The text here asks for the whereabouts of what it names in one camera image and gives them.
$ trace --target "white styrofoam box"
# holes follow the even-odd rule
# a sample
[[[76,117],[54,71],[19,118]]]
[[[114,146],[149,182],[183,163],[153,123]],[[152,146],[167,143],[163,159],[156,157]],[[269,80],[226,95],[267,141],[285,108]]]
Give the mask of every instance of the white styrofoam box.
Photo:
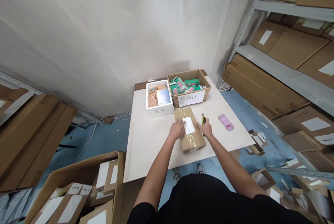
[[[158,85],[165,85],[167,87],[168,93],[169,93],[170,103],[165,104],[165,105],[161,105],[161,106],[158,105],[158,106],[155,106],[155,107],[148,107],[149,90],[152,87],[155,87],[155,86],[158,86]],[[172,95],[170,93],[168,80],[155,81],[155,82],[150,82],[150,83],[146,84],[146,111],[148,112],[149,115],[151,115],[154,118],[174,113],[174,105],[173,105]]]

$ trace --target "black shirt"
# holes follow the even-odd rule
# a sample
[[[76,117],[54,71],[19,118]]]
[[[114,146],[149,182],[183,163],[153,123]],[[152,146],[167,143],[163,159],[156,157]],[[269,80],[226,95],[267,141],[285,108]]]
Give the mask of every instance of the black shirt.
[[[269,196],[253,199],[231,192],[219,179],[206,174],[184,176],[173,187],[169,200],[156,213],[140,203],[127,224],[148,223],[312,223]]]

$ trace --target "white wall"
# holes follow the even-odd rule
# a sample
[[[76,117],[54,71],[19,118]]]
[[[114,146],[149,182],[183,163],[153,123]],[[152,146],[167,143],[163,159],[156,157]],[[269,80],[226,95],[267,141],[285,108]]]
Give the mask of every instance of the white wall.
[[[100,117],[124,113],[135,83],[189,69],[216,82],[249,1],[0,0],[0,70]]]

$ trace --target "handwritten label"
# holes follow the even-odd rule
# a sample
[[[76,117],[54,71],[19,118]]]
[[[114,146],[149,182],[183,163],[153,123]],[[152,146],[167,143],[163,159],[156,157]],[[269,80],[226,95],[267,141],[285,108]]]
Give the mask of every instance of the handwritten label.
[[[178,105],[180,107],[203,102],[205,90],[178,96]]]

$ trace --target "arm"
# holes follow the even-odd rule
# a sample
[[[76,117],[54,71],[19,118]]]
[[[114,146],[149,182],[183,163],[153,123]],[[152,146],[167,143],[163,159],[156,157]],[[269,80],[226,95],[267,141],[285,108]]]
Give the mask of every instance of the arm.
[[[265,194],[260,186],[253,180],[250,174],[239,164],[238,161],[219,143],[213,136],[209,119],[202,126],[197,123],[203,134],[206,135],[213,151],[222,166],[227,178],[237,193],[254,198],[257,194]]]
[[[149,173],[146,176],[144,184],[139,191],[134,207],[139,203],[148,202],[155,208],[156,211],[158,211],[170,156],[172,154],[175,141],[179,139],[185,131],[184,124],[185,122],[182,122],[182,120],[179,119],[172,124],[169,135],[154,160]]]

